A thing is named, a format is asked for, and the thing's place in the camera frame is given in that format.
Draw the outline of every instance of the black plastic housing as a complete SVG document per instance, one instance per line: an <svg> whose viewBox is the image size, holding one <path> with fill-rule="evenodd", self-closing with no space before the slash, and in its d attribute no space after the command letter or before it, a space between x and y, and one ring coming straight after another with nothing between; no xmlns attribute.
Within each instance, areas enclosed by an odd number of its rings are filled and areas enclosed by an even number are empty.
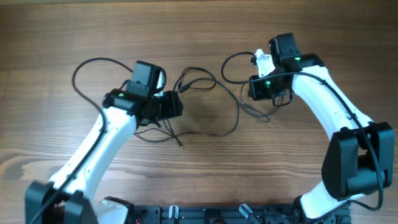
<svg viewBox="0 0 398 224"><path fill-rule="evenodd" d="M160 73L166 77L162 67L138 60L134 68L134 74L127 84L127 92L138 96L150 96L163 90L156 88Z"/></svg>
<svg viewBox="0 0 398 224"><path fill-rule="evenodd" d="M107 93L103 106L114 106L126 110L129 115L136 115L141 126L157 124L163 119L182 115L183 105L177 91L163 92L162 96L138 96L120 89Z"/></svg>
<svg viewBox="0 0 398 224"><path fill-rule="evenodd" d="M52 183L42 184L33 181L25 192L25 222L28 224L43 204L55 193ZM97 217L90 201L83 193L76 191L73 195L60 194L58 199L50 205L37 219L36 224L98 224Z"/></svg>
<svg viewBox="0 0 398 224"><path fill-rule="evenodd" d="M258 75L250 76L249 80L259 79ZM252 82L249 86L248 96L254 101L271 100L275 95L285 95L289 89L291 77L270 78L268 82Z"/></svg>
<svg viewBox="0 0 398 224"><path fill-rule="evenodd" d="M275 67L280 65L285 58L301 55L292 33L277 35L268 43Z"/></svg>
<svg viewBox="0 0 398 224"><path fill-rule="evenodd" d="M386 122L372 123L364 130L371 135L383 187L389 187L394 162L394 130ZM352 195L370 194L377 190L376 171L370 153L358 156L358 149L363 145L364 139L358 130L343 129L333 133L322 165L322 181L333 198L345 200Z"/></svg>

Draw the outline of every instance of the black wire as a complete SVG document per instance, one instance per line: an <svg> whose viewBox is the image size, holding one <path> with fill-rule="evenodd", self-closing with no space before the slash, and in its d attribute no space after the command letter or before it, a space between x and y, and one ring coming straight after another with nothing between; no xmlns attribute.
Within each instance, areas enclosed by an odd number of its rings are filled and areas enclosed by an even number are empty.
<svg viewBox="0 0 398 224"><path fill-rule="evenodd" d="M192 70L198 70L198 71L205 72L205 73L209 74L209 76L210 76L211 78L204 78L204 77L202 77L202 78L196 78L196 79L190 81L189 83L185 84L184 86L182 86L182 81L183 81L184 76L185 76L189 71L192 71ZM213 84L211 87L208 87L208 88L196 88L196 87L191 87L192 84L194 84L195 82L198 82L198 81L200 81L200 80L209 80L209 81L213 81L214 84ZM209 135L209 136L218 136L218 137L222 137L222 136L226 136L226 135L232 133L232 132L236 129L236 127L238 126L238 123L239 123L239 100L235 97L235 95L234 95L229 89L227 89L222 83L220 83L220 82L216 79L216 77L215 77L212 73L210 73L208 70L206 70L206 69L204 69L204 68L200 68L200 67L188 67L188 68L184 69L184 71L182 72L181 76L180 76L180 77L177 79L177 81L175 82L175 85L174 85L174 87L173 87L173 91L175 91L175 89L176 89L177 87L178 87L177 89L178 89L178 92L179 92L179 93L183 93L183 92L185 92L185 91L188 90L188 89L211 90L211 89L213 89L216 85L219 85L219 86L221 86L222 88L224 88L224 89L227 91L227 93L232 97L232 99L233 99L233 100L235 101L235 103L236 103L236 122L235 122L234 126L233 126L228 132L218 134L218 133L201 132L201 131L187 131L187 132L184 132L184 133L175 134L174 131L173 131L172 128L171 128L170 122L167 120L167 122L169 123L170 129L169 129L169 127L168 127L167 125L165 125L165 126L166 126L166 128L168 129L169 133L166 133L165 131L163 131L163 130L161 130L161 129L159 129L159 128L151 128L151 129L147 129L147 130L145 130L145 131L141 131L141 132L135 133L135 135L136 135L139 139L141 139L141 140L143 140L143 141L146 141L146 142L157 143L157 142L164 142L164 141L167 141L167 140L169 140L169 139L176 139L176 141L179 142L179 144L180 144L181 142L180 142L179 140L177 140L178 137L183 136L183 135L186 135L186 134L205 134L205 135ZM170 137L167 137L167 138L164 138L164 139L160 139L160 140L151 140L151 139L146 139L146 138L143 138L142 136L140 136L140 134L142 134L142 133L144 133L144 132L147 132L147 131L150 131L150 130L160 131L160 132L162 132L162 133L164 133L164 134L169 135Z"/></svg>
<svg viewBox="0 0 398 224"><path fill-rule="evenodd" d="M370 207L369 205L366 205L362 202L359 202L357 200L347 200L346 203L343 203L341 206L344 206L348 203L355 203L357 205L360 205L368 210L372 210L372 211L376 211L379 210L382 206L383 203L383 183L381 180L381 174L380 174L380 166L379 166L379 162L377 161L377 157L376 157L376 152L373 148L373 145L370 142L370 139L368 137L368 135L365 133L365 130L362 126L362 124L358 121L356 115L351 111L351 109L349 108L349 106L345 103L345 101L342 99L342 97L336 92L336 90L329 85L329 83L326 80L323 80L321 78L319 78L318 76L306 73L306 72L286 72L286 73L281 73L281 74L276 74L276 75L272 75L271 77L262 77L256 80L245 80L245 81L232 81L232 80L228 80L225 76L224 76L224 67L226 65L226 63L231 60L233 57L238 56L238 55L253 55L254 54L252 52L240 52L240 53L236 53L233 54L231 56L229 56L223 63L223 66L221 66L221 76L224 78L225 81L227 81L228 83L232 83L232 84L245 84L245 83L253 83L253 82L262 82L264 80L268 80L271 78L276 78L276 77L284 77L287 75L304 75L307 77L311 77L314 78L316 80L318 80L322 85L325 85L335 96L336 98L340 101L340 103L344 106L345 110L348 112L349 116L351 117L351 119L355 122L355 124L358 126L358 130L359 132L363 135L366 145L365 147L367 147L371 153L372 156L372 160L373 160L373 164L374 164L374 168L376 170L376 177L377 177L377 190L379 192L379 198L377 200L377 205L375 207Z"/></svg>
<svg viewBox="0 0 398 224"><path fill-rule="evenodd" d="M239 103L240 103L241 108L242 108L243 111L245 111L247 114L249 114L249 115L251 115L251 116L253 116L253 117L255 117L255 118L257 118L257 119L259 119L259 120L261 120L261 121L263 121L263 122L265 122L265 123L268 123L268 122L270 121L269 115L272 115L272 114L274 114L276 111L278 111L279 108L280 108L280 106L275 107L274 109L268 111L267 114L264 114L264 113L261 112L259 109L257 109L257 108L255 108L255 107L253 107L253 106L251 106L251 105L249 105L249 104L247 104L247 103L244 102L244 100L243 100L243 87L244 87L244 86L245 86L245 84L242 85L241 91L239 92L239 100L240 100ZM279 98L280 98L279 105L281 105L281 104L283 103L284 97L283 97L283 96L279 96Z"/></svg>
<svg viewBox="0 0 398 224"><path fill-rule="evenodd" d="M86 162L86 160L89 158L89 156L91 155L91 153L95 150L95 148L97 147L98 143L101 141L102 137L105 134L105 130L107 127L107 119L106 119L106 115L104 114L104 111L101 110L100 106L98 106L93 100L91 100L88 96L86 96L84 93L82 93L76 86L75 83L75 78L77 75L77 72L79 71L79 69L90 63L93 61L97 61L97 60L105 60L105 61L109 61L109 62L114 62L118 65L123 66L124 68L126 68L127 70L129 70L130 72L132 72L132 70L127 67L125 64L118 62L116 60L113 60L111 58L103 58L103 57L98 57L98 58L92 58L92 59L88 59L86 61L84 61L83 63L81 63L79 66L77 66L77 68L75 69L75 71L73 72L72 75L72 86L73 89L75 89L75 91L81 96L83 97L86 101L88 101L91 105L93 105L101 114L102 117L102 127L99 131L99 135L97 137L97 139L95 140L95 142L93 143L93 145L90 147L90 149L87 151L87 153L85 154L85 156L81 159L81 161L77 164L77 166L74 168L74 170L67 176L66 180L64 181L64 183L54 192L54 194L44 203L44 205L40 208L40 210L35 214L35 216L33 217L33 219L30 221L30 224L34 224L37 219L44 213L44 211L46 209L48 209L49 206L53 205L53 203L55 203L57 197L61 194L61 192L64 190L64 188L70 183L71 180L73 180L76 176L76 174L79 172L80 168L84 165L84 163Z"/></svg>
<svg viewBox="0 0 398 224"><path fill-rule="evenodd" d="M122 86L119 88L120 90L122 90L124 88L125 85L127 85L127 83L129 83L130 80L125 80L122 84Z"/></svg>

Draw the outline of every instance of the wooden table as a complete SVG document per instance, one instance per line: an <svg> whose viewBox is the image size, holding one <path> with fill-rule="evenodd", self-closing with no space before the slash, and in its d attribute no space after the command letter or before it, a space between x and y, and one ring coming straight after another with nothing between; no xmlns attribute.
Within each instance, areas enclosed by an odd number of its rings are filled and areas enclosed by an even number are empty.
<svg viewBox="0 0 398 224"><path fill-rule="evenodd" d="M268 52L270 38L293 32L300 50L316 52L361 111L396 128L397 15L395 2L360 0L0 7L0 223L24 221L27 186L34 179L47 181L91 129L98 112L70 83L82 61L111 57L130 67L136 60L154 63L167 71L166 90L188 66L206 68L225 83L220 67L227 56L258 48ZM245 80L256 68L241 57L225 72ZM77 82L100 103L130 76L118 66L95 62L81 70ZM226 86L239 94L239 85ZM171 120L177 133L232 127L234 102L222 88L190 90L180 97L183 116ZM252 104L264 111L272 107L269 101ZM328 138L298 97L271 120L262 123L242 113L233 134L187 135L181 137L184 149L174 140L150 144L133 137L114 158L95 200L112 195L137 205L292 202L321 181ZM376 199L374 194L364 201L374 205ZM379 212L356 205L351 211L353 223L395 223L398 185L385 190Z"/></svg>

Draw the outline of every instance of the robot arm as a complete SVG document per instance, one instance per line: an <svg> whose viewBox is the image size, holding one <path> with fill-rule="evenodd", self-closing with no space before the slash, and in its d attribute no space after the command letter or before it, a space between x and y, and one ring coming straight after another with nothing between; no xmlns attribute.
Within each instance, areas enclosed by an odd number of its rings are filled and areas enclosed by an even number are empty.
<svg viewBox="0 0 398 224"><path fill-rule="evenodd" d="M159 121L182 114L183 106L176 91L163 92L165 71L158 66L137 61L134 76L127 90L114 89L103 100L106 130L84 161L74 178L63 189L69 175L83 161L93 143L97 141L103 127L102 115L98 116L86 139L72 158L44 185L33 182L25 194L25 219L30 223L41 206L55 192L60 196L40 216L39 223L125 223L134 209L129 203L106 198L92 207L93 197L105 171L124 143L136 132L138 126L157 124ZM61 212L58 205L66 202Z"/></svg>
<svg viewBox="0 0 398 224"><path fill-rule="evenodd" d="M360 112L331 79L327 68L314 55L301 55L292 34L279 35L270 40L271 55L257 50L256 64L259 76L269 76L266 83L251 83L249 96L254 100L271 99L278 92L290 90L301 97L317 117L331 141L322 166L322 179L313 190L300 198L301 209L309 220L324 217L347 201L360 198L377 190L377 178L369 153L358 157L358 148L364 141L358 135L358 125L351 119L341 101L323 83L303 75L274 78L286 72L305 72L329 84L355 114L371 136L381 166L383 187L392 180L394 132L387 123L374 124Z"/></svg>

